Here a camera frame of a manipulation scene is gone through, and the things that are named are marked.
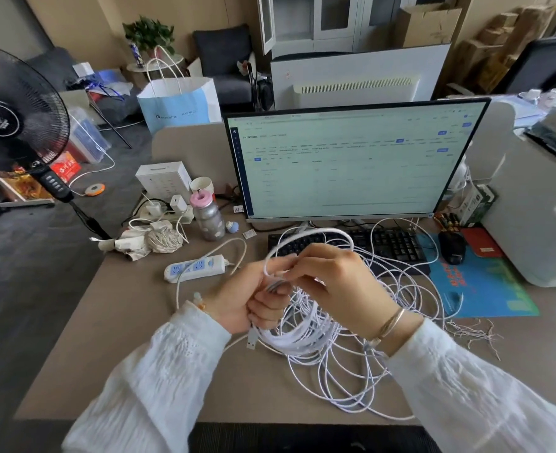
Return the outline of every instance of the hand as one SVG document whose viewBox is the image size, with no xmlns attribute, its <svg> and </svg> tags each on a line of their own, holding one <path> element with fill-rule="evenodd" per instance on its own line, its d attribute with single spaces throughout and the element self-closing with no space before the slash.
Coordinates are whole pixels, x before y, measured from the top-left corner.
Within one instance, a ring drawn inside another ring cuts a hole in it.
<svg viewBox="0 0 556 453">
<path fill-rule="evenodd" d="M 367 340 L 376 338 L 380 328 L 399 310 L 356 253 L 329 244 L 310 244 L 284 279 L 307 292 L 342 326 Z M 399 337 L 403 342 L 392 340 L 389 351 L 399 349 L 420 327 L 422 317 L 415 315 L 406 312 L 399 320 L 388 337 Z"/>
<path fill-rule="evenodd" d="M 267 273 L 288 270 L 297 256 L 275 257 L 267 263 Z M 231 334 L 246 332 L 251 323 L 261 329 L 278 325 L 290 302 L 292 285 L 284 283 L 277 294 L 265 290 L 274 280 L 263 274 L 264 261 L 247 264 L 222 285 L 203 295 L 205 312 Z"/>
</svg>

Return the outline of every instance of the monitor screen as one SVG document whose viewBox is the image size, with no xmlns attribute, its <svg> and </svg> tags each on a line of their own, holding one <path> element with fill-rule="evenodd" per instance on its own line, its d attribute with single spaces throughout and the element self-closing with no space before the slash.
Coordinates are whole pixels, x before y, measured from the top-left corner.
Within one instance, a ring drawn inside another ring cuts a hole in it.
<svg viewBox="0 0 556 453">
<path fill-rule="evenodd" d="M 229 115 L 248 219 L 429 215 L 488 99 Z"/>
</svg>

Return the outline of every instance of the white lace sleeve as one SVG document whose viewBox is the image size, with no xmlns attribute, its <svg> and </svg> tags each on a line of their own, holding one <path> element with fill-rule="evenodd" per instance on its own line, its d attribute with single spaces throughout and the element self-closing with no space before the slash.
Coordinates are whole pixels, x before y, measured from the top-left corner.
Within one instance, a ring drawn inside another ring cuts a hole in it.
<svg viewBox="0 0 556 453">
<path fill-rule="evenodd" d="M 186 452 L 230 334 L 190 302 L 110 374 L 62 447 L 83 452 Z"/>
<path fill-rule="evenodd" d="M 444 453 L 556 452 L 556 406 L 431 321 L 387 366 Z"/>
</svg>

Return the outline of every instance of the woman's right hand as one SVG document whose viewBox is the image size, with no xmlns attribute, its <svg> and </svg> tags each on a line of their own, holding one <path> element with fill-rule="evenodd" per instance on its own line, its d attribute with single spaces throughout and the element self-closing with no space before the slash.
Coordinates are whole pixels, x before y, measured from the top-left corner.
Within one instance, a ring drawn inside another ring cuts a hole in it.
<svg viewBox="0 0 556 453">
<path fill-rule="evenodd" d="M 329 244 L 310 244 L 284 278 L 307 292 L 342 326 L 366 340 L 376 338 L 399 310 L 356 253 Z M 421 323 L 420 315 L 406 312 L 389 334 L 393 342 L 389 351 L 395 352 Z"/>
</svg>

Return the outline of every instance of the red notebook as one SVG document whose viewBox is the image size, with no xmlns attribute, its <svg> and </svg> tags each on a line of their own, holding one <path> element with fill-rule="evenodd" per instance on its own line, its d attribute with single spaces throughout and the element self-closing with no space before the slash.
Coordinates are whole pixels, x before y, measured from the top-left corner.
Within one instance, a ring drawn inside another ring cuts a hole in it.
<svg viewBox="0 0 556 453">
<path fill-rule="evenodd" d="M 504 257 L 504 253 L 494 239 L 482 228 L 463 228 L 464 239 L 478 257 Z"/>
</svg>

